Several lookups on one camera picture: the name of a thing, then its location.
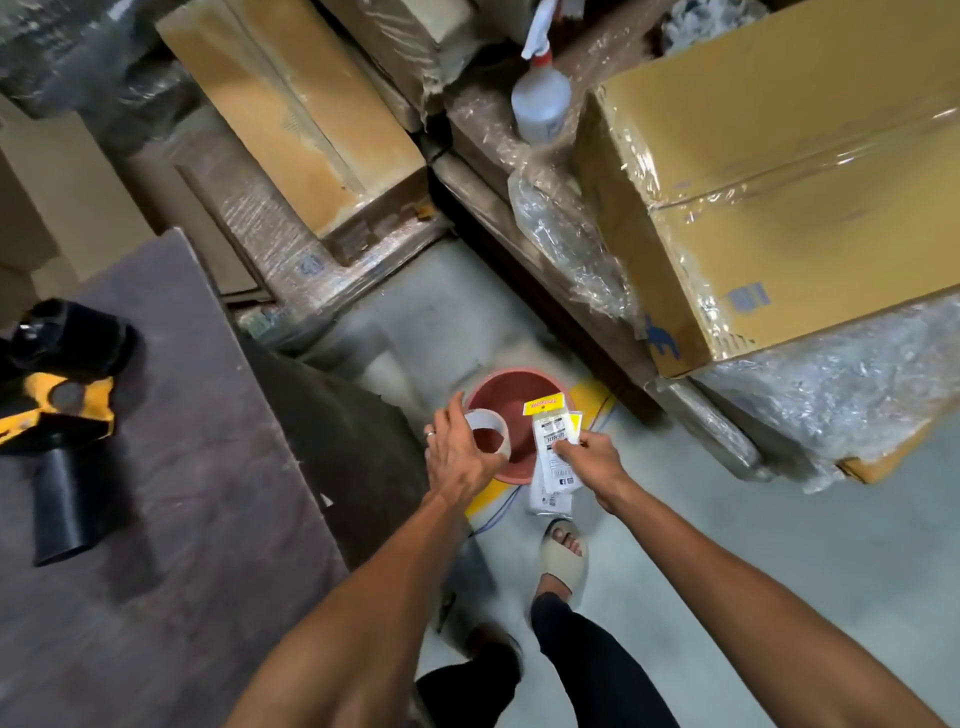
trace yellow power tool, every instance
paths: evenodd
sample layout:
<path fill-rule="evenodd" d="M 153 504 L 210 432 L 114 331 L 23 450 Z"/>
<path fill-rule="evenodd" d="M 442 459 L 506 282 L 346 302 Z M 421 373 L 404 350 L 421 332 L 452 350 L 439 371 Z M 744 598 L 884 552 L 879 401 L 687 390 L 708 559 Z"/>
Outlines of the yellow power tool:
<path fill-rule="evenodd" d="M 113 434 L 115 377 L 132 354 L 133 328 L 78 303 L 38 303 L 0 339 L 0 455 L 34 457 L 35 566 L 95 546 L 116 526 L 96 444 Z"/>

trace person's left hand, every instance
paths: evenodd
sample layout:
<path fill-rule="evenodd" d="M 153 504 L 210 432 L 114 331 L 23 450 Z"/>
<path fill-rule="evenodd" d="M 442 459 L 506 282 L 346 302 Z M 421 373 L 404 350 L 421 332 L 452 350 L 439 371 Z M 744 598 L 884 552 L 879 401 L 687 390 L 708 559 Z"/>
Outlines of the person's left hand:
<path fill-rule="evenodd" d="M 473 440 L 473 431 L 464 417 L 464 393 L 457 392 L 447 406 L 433 415 L 426 435 L 426 468 L 431 495 L 466 512 L 470 502 L 507 464 L 507 458 L 483 452 Z"/>

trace slide sandal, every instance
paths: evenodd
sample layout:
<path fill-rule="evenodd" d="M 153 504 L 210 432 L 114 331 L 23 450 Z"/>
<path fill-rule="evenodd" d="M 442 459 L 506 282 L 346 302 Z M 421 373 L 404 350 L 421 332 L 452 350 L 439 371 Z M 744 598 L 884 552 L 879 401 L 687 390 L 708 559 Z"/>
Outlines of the slide sandal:
<path fill-rule="evenodd" d="M 580 544 L 580 550 L 583 556 L 577 556 L 573 551 L 558 544 L 553 538 L 553 531 L 560 527 L 569 533 Z M 555 519 L 550 522 L 543 533 L 543 540 L 540 542 L 540 575 L 545 573 L 552 574 L 560 579 L 572 594 L 583 586 L 584 576 L 587 572 L 587 542 L 580 535 L 573 521 L 569 519 Z"/>

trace plastic basin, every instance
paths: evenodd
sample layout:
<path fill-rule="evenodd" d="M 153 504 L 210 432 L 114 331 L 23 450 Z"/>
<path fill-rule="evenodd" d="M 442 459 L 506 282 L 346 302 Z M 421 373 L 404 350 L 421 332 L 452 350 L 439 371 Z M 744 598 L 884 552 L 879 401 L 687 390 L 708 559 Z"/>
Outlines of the plastic basin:
<path fill-rule="evenodd" d="M 513 450 L 510 462 L 496 474 L 497 480 L 512 485 L 528 485 L 537 463 L 532 418 L 523 415 L 523 404 L 530 400 L 563 392 L 567 409 L 574 409 L 570 394 L 559 381 L 537 369 L 501 369 L 486 379 L 467 397 L 468 409 L 491 409 L 502 417 L 510 431 Z M 500 446 L 500 436 L 493 430 L 475 430 L 474 439 L 484 452 Z"/>

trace spray bottle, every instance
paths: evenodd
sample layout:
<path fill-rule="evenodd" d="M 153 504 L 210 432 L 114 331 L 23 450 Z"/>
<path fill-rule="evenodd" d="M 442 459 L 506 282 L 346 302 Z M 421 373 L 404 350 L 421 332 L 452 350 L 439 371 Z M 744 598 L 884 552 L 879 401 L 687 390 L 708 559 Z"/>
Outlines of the spray bottle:
<path fill-rule="evenodd" d="M 530 70 L 516 82 L 510 103 L 516 130 L 531 145 L 549 144 L 564 127 L 570 108 L 570 80 L 553 67 L 547 31 L 557 11 L 558 0 L 540 0 L 520 54 L 530 61 Z"/>

